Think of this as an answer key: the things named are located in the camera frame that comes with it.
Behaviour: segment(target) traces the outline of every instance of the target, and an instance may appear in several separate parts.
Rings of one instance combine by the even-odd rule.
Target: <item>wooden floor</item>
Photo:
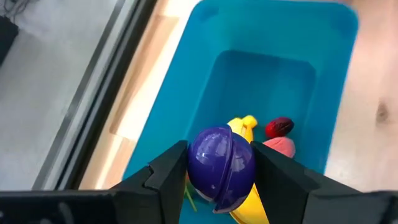
[[[121,180],[196,1],[158,5],[82,189],[106,189]],[[359,190],[398,189],[398,1],[347,3],[358,12],[360,28],[326,175]]]

